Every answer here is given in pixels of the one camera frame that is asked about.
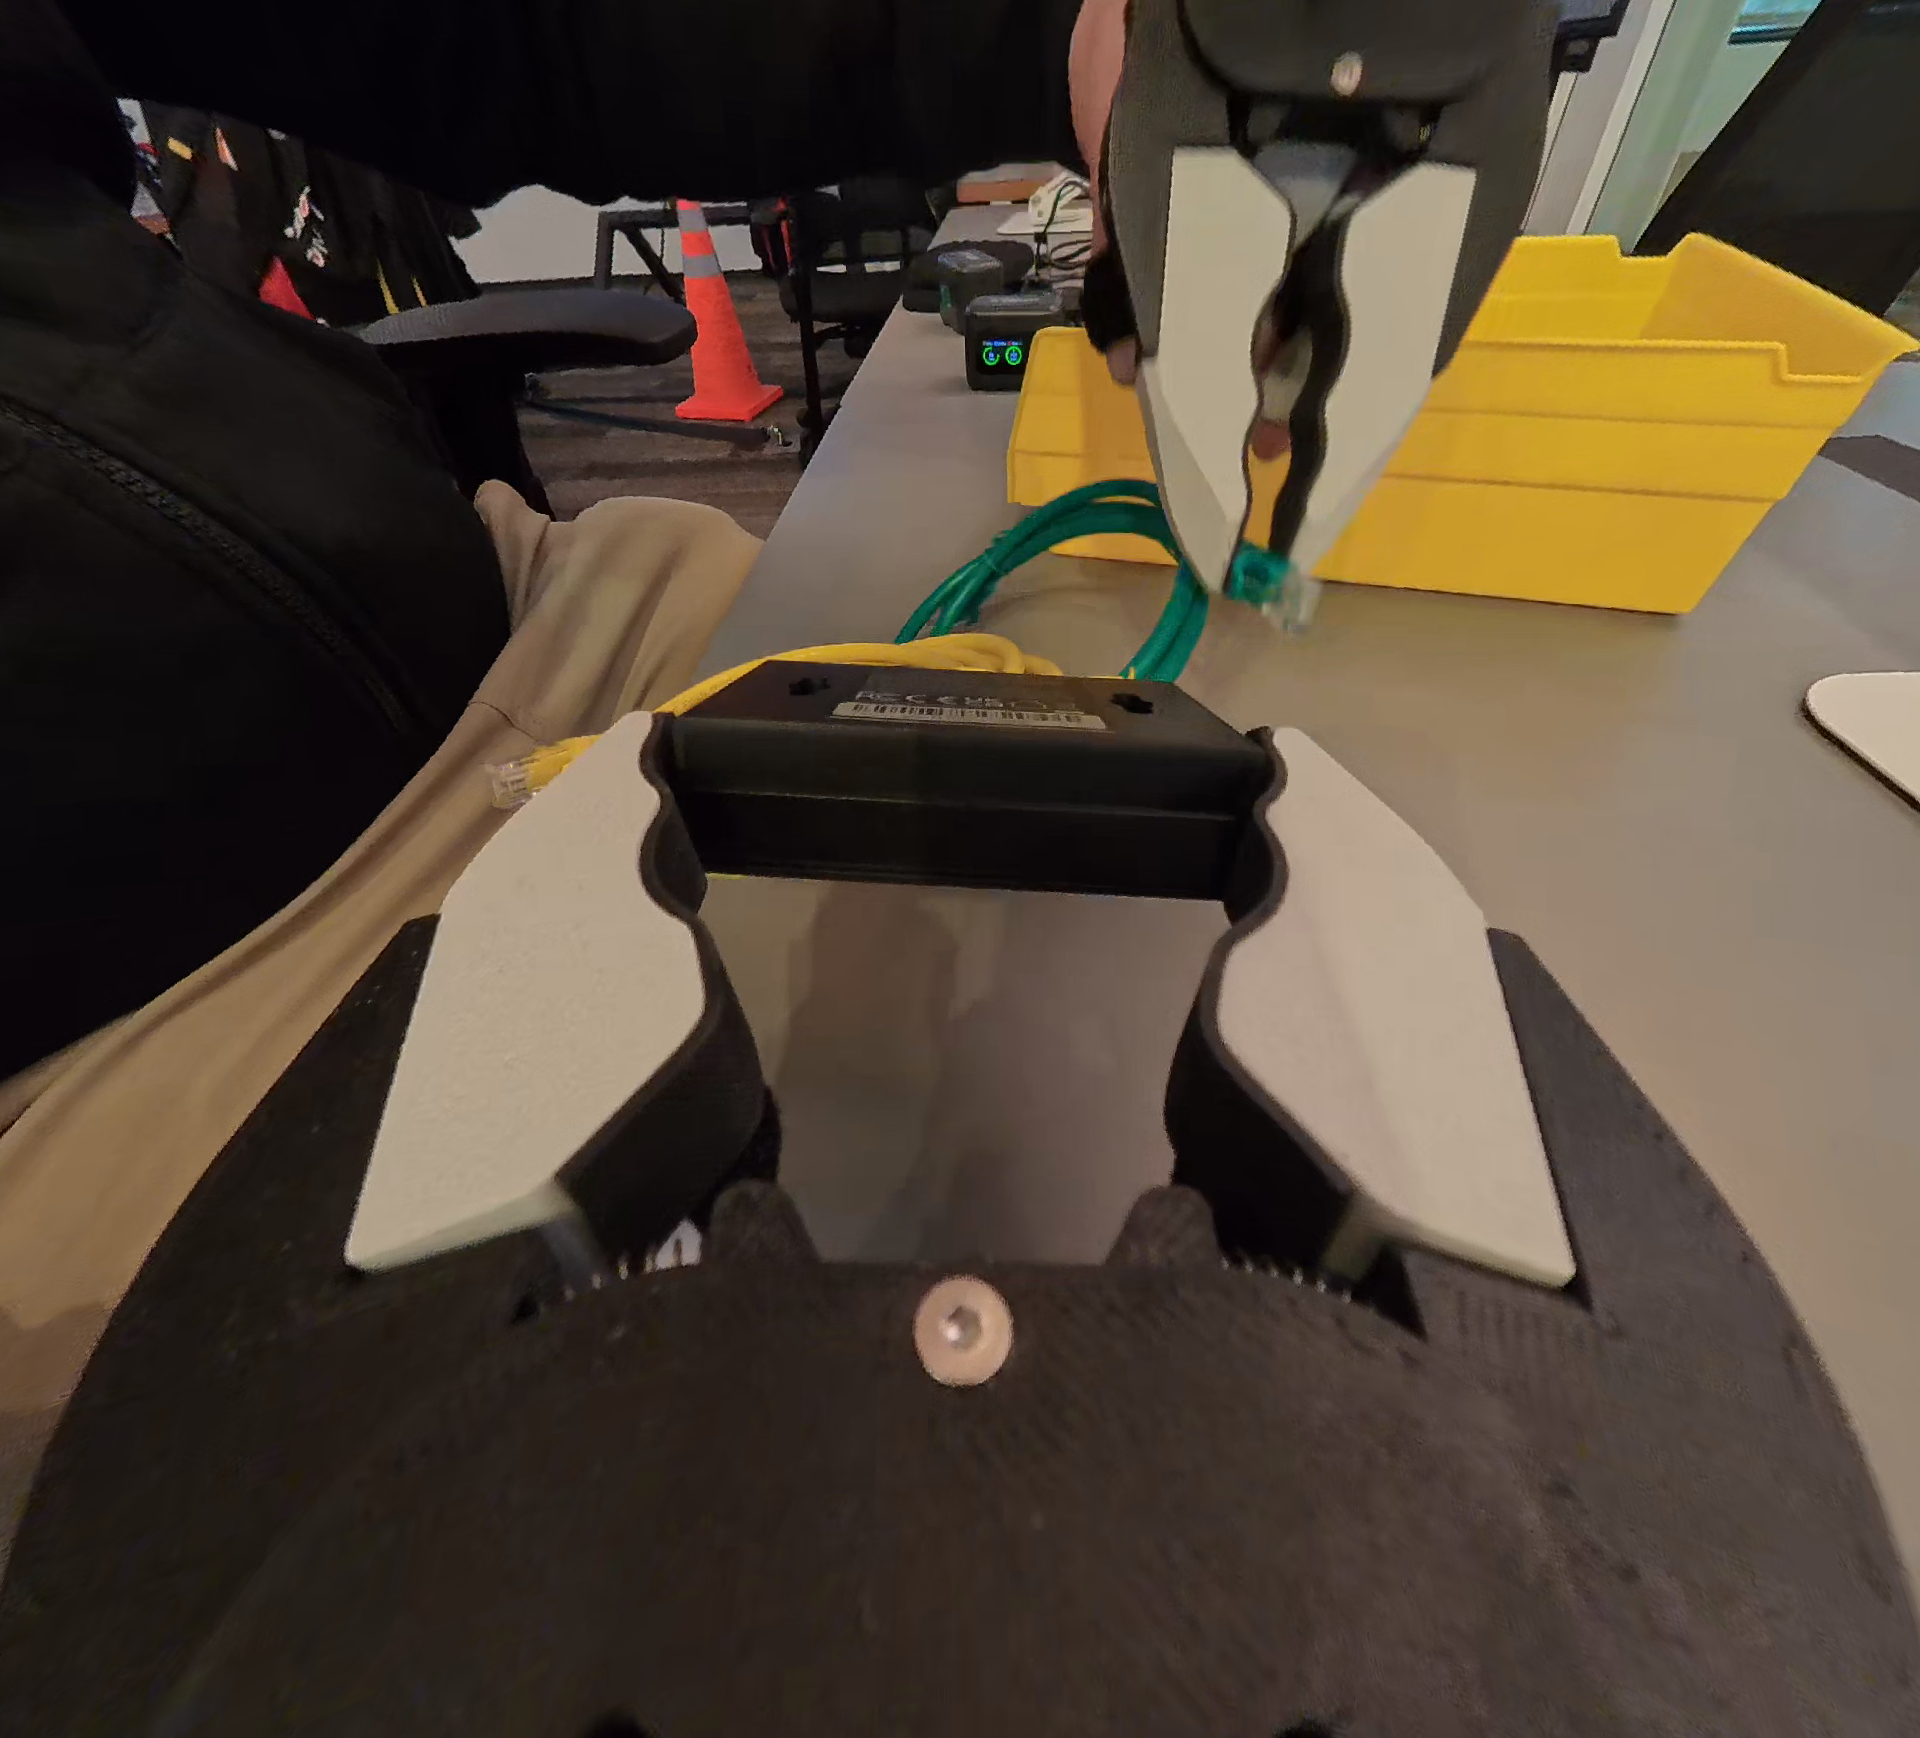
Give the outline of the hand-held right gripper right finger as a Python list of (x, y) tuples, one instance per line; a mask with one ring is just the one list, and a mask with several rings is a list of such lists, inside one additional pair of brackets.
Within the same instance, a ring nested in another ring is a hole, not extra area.
[(1421, 1251), (1562, 1292), (1576, 1258), (1486, 922), (1295, 728), (1168, 1072), (1176, 1184), (1232, 1258), (1356, 1289)]

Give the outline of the black mesh office chair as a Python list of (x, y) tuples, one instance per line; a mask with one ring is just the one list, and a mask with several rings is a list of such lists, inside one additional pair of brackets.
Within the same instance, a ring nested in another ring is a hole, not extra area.
[(807, 437), (827, 427), (818, 353), (837, 341), (849, 357), (866, 357), (933, 229), (926, 193), (897, 178), (843, 181), (749, 205), (756, 257), (801, 338)]

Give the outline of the person's black jacket torso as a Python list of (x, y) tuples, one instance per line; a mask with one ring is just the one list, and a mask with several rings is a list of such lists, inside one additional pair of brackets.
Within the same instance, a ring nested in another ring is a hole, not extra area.
[(509, 639), (489, 526), (377, 356), (131, 216), (54, 0), (2, 0), (2, 1075), (284, 909)]

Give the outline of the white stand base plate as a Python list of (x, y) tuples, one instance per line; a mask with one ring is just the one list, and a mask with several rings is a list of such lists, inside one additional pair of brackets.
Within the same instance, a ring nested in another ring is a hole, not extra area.
[(1844, 671), (1803, 691), (1803, 715), (1844, 755), (1916, 808), (1916, 671)]

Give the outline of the orange traffic cone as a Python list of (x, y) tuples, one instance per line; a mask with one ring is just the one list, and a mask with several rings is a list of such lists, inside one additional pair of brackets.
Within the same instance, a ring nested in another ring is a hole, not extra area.
[(756, 369), (707, 209), (698, 202), (676, 202), (676, 235), (683, 309), (698, 334), (692, 347), (695, 391), (676, 405), (676, 421), (692, 427), (756, 425), (781, 405), (785, 394), (779, 383), (762, 382)]

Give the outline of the black network switch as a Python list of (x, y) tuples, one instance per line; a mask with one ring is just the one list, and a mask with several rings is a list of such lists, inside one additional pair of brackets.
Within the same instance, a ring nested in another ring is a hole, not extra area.
[(1173, 683), (768, 661), (663, 725), (711, 876), (1234, 904), (1273, 739)]

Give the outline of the black device with lit screen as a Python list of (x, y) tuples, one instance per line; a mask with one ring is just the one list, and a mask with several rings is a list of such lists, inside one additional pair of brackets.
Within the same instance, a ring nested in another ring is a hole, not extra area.
[(964, 343), (964, 382), (975, 395), (1014, 395), (1045, 331), (1081, 328), (1077, 303), (1059, 290), (987, 290), (968, 301), (959, 324)]

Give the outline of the person's left hand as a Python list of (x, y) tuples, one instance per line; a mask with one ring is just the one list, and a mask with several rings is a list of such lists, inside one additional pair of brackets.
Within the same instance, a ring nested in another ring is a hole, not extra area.
[(1123, 71), (1129, 0), (1084, 0), (1068, 40), (1071, 130), (1091, 197), (1091, 269), (1110, 258), (1103, 146)]

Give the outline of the large yellow plastic bin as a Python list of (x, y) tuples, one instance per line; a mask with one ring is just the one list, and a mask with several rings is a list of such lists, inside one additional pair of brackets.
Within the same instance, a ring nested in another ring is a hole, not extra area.
[(1895, 360), (1896, 327), (1717, 238), (1520, 238), (1311, 581), (1690, 613)]

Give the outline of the black monitor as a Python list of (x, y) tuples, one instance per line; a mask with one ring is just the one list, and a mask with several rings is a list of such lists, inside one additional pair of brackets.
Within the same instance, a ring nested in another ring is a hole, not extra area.
[(1820, 0), (1636, 253), (1688, 235), (1887, 316), (1916, 286), (1916, 0)]

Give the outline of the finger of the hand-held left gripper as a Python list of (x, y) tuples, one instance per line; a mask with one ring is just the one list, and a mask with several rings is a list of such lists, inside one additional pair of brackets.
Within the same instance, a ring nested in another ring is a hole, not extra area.
[(1170, 158), (1158, 341), (1135, 394), (1180, 556), (1222, 593), (1244, 545), (1248, 430), (1260, 411), (1254, 343), (1293, 258), (1293, 207), (1225, 146)]
[(1473, 167), (1409, 167), (1337, 216), (1301, 273), (1306, 369), (1273, 508), (1273, 550), (1295, 577), (1321, 571), (1425, 405), (1476, 181)]

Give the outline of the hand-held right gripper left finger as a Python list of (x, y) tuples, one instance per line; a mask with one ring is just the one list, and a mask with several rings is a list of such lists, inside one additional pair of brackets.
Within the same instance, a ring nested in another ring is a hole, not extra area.
[(598, 735), (447, 889), (346, 1264), (388, 1274), (535, 1233), (627, 1274), (749, 1158), (770, 1090), (702, 925), (673, 718)]

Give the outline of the black device without screen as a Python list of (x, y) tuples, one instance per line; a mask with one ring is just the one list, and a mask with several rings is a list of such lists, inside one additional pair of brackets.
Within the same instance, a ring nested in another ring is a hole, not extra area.
[(1026, 242), (943, 242), (907, 264), (897, 303), (907, 314), (940, 314), (959, 331), (953, 319), (964, 319), (972, 301), (1019, 290), (1032, 273), (1033, 251)]

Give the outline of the black and red printed bag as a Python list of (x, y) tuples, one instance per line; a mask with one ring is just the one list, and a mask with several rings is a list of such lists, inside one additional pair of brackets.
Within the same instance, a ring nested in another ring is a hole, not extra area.
[(252, 123), (120, 99), (131, 216), (204, 280), (332, 328), (474, 301), (455, 205)]

